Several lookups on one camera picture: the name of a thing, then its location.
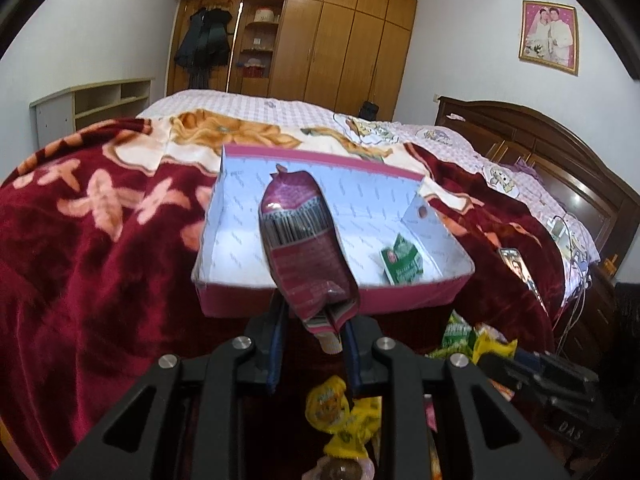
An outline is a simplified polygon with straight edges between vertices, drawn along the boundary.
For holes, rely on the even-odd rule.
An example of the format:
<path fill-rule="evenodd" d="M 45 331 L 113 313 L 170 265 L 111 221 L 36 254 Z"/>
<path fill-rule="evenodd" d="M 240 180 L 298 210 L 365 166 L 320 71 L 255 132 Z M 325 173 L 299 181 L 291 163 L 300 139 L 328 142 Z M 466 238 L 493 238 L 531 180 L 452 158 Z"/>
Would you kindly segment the pink jelly drink pouch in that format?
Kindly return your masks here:
<path fill-rule="evenodd" d="M 318 182 L 307 171 L 277 166 L 258 224 L 278 291 L 322 351 L 340 353 L 341 329 L 358 312 L 359 288 Z"/>

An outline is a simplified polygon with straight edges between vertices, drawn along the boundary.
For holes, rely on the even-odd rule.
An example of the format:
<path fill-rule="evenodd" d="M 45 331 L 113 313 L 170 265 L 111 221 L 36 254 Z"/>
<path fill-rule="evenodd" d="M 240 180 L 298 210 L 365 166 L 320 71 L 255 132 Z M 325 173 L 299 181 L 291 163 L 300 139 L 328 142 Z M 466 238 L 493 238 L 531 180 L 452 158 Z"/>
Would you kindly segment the yellow cartoon snack packet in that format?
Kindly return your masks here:
<path fill-rule="evenodd" d="M 326 434 L 335 434 L 344 425 L 350 412 L 345 392 L 346 384 L 338 376 L 332 376 L 323 384 L 314 387 L 306 399 L 307 422 L 314 429 Z"/>

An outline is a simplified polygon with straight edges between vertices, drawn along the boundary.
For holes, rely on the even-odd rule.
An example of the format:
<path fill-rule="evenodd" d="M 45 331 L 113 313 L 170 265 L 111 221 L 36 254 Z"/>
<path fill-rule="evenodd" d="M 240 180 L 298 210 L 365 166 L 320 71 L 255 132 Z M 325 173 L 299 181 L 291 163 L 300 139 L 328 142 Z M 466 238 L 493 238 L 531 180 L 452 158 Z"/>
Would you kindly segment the pink peach drink pouch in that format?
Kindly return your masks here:
<path fill-rule="evenodd" d="M 427 422 L 428 428 L 432 431 L 437 431 L 436 417 L 435 417 L 435 409 L 433 397 L 430 394 L 424 394 L 423 396 L 423 404 L 425 411 L 425 418 Z"/>

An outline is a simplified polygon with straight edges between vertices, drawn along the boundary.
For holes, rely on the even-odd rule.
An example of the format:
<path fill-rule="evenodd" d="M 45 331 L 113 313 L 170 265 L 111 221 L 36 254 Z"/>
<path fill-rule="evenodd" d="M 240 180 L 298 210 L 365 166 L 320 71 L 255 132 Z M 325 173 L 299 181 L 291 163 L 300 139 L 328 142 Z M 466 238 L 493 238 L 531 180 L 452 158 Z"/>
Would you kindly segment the yellow green snack packet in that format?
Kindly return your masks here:
<path fill-rule="evenodd" d="M 364 460 L 369 457 L 368 442 L 382 425 L 382 398 L 364 398 L 354 401 L 345 421 L 341 422 L 324 447 L 327 456 L 345 460 Z"/>

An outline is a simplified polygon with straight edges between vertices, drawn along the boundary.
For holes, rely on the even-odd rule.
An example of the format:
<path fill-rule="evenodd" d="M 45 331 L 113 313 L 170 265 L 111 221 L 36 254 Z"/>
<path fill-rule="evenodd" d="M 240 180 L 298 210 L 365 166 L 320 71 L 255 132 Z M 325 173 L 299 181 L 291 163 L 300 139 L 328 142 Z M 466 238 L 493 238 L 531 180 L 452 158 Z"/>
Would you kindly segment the small yellow snack packet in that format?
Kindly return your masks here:
<path fill-rule="evenodd" d="M 502 333 L 486 324 L 478 324 L 474 327 L 473 336 L 470 338 L 472 350 L 472 362 L 477 364 L 480 358 L 488 353 L 495 353 L 506 359 L 512 359 L 518 348 L 516 339 L 507 340 Z"/>

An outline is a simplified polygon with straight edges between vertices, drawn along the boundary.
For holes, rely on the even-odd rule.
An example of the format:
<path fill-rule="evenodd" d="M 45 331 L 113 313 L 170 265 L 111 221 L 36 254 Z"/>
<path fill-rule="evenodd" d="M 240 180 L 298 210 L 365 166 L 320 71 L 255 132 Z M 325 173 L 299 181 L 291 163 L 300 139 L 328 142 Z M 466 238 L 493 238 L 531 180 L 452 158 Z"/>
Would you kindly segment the pink cardboard box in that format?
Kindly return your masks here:
<path fill-rule="evenodd" d="M 363 314 L 449 304 L 475 271 L 421 193 L 379 162 L 229 144 L 192 272 L 205 315 L 249 318 L 275 289 L 352 284 Z"/>

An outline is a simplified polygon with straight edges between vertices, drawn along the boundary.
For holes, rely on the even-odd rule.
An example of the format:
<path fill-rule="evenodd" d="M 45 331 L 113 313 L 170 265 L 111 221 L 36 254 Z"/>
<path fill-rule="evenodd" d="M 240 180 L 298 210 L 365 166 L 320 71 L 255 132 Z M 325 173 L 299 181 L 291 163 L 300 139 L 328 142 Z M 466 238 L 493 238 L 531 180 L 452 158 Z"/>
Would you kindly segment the green leafy snack packet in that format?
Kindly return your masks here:
<path fill-rule="evenodd" d="M 442 335 L 440 347 L 427 353 L 426 356 L 430 359 L 444 360 L 456 353 L 461 353 L 467 358 L 472 358 L 472 333 L 472 326 L 456 311 L 452 311 Z"/>

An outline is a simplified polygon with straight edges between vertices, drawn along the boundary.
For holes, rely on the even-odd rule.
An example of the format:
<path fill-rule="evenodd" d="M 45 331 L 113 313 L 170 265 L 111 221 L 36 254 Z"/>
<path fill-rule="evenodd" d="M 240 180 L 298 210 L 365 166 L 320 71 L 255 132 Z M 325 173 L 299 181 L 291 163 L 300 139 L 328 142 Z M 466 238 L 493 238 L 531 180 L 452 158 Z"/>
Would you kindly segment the brown pudding cup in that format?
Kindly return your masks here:
<path fill-rule="evenodd" d="M 368 458 L 323 456 L 303 474 L 303 480 L 373 480 L 375 468 Z"/>

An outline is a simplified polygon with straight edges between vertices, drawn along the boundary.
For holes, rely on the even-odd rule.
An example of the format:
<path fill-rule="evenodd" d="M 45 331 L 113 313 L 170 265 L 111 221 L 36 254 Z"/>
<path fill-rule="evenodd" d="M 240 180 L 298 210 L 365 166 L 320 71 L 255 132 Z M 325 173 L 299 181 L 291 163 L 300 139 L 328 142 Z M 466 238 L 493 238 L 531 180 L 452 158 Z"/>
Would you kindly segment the smartphone with lit screen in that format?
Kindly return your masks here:
<path fill-rule="evenodd" d="M 548 312 L 544 305 L 539 290 L 526 266 L 521 253 L 515 248 L 499 248 L 498 254 L 506 266 L 526 285 L 529 291 L 536 297 L 544 312 Z"/>

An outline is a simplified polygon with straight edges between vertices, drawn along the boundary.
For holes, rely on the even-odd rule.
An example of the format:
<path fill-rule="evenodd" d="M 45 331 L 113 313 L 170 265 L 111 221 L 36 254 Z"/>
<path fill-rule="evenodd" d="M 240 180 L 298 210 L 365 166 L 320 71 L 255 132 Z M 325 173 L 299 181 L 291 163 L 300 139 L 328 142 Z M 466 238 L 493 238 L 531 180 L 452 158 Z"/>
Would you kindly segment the dark red floral blanket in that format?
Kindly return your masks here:
<path fill-rule="evenodd" d="M 369 148 L 328 127 L 204 110 L 98 122 L 24 160 L 1 187 L 1 434 L 47 479 L 165 353 L 194 358 L 238 334 L 209 318 L 191 280 L 225 145 L 358 157 L 423 174 L 422 195 L 474 262 L 452 308 L 527 350 L 553 348 L 565 272 L 518 200 L 412 142 Z M 506 266 L 517 249 L 548 312 Z"/>

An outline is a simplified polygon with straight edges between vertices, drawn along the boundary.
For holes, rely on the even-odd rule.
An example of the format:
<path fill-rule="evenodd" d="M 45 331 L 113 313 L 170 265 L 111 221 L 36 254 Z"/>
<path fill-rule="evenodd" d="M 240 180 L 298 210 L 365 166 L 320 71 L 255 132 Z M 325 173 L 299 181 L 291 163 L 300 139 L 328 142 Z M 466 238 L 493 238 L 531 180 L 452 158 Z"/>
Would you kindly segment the dark wooden headboard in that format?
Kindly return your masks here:
<path fill-rule="evenodd" d="M 438 99 L 436 124 L 457 131 L 492 162 L 533 168 L 547 191 L 588 229 L 611 280 L 639 229 L 639 194 L 554 119 L 500 101 Z"/>

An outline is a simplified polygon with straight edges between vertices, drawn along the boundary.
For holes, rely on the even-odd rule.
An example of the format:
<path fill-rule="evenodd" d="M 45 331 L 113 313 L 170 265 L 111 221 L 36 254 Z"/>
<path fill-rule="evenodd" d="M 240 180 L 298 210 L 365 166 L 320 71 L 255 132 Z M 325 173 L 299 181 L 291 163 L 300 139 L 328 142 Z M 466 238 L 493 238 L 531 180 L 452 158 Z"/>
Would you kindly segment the dark hanging coat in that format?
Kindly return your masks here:
<path fill-rule="evenodd" d="M 190 16 L 190 25 L 174 56 L 189 75 L 189 89 L 208 89 L 215 67 L 227 67 L 232 14 L 224 8 L 201 8 Z"/>

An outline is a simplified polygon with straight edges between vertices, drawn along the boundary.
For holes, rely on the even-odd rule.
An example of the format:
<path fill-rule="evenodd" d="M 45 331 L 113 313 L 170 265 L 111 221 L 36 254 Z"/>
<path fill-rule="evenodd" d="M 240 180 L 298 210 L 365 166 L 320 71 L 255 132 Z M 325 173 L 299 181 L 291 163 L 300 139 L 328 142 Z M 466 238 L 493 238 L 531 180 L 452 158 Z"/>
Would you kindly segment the wooden wardrobe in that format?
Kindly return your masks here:
<path fill-rule="evenodd" d="M 357 115 L 375 103 L 395 114 L 416 16 L 416 0 L 180 0 L 172 33 L 168 93 L 189 89 L 174 56 L 201 8 L 231 12 L 231 55 L 209 88 L 303 101 Z"/>

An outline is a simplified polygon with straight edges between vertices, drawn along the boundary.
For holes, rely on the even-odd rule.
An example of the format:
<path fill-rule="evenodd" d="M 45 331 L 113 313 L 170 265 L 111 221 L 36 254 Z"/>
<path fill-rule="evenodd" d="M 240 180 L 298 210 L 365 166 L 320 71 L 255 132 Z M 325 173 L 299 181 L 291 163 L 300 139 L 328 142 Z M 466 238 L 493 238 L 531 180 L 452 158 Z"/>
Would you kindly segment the grey open shelf unit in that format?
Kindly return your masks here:
<path fill-rule="evenodd" d="M 94 82 L 68 87 L 31 102 L 38 148 L 107 119 L 134 117 L 150 104 L 152 78 Z"/>

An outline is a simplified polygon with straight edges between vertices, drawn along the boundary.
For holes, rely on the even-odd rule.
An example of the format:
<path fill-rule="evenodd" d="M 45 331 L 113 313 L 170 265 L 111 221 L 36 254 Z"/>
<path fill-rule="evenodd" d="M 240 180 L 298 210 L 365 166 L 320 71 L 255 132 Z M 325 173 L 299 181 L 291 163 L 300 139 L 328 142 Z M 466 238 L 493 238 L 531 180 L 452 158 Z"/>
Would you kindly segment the framed wedding photo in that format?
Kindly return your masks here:
<path fill-rule="evenodd" d="M 578 75 L 579 32 L 574 6 L 524 0 L 518 58 Z"/>

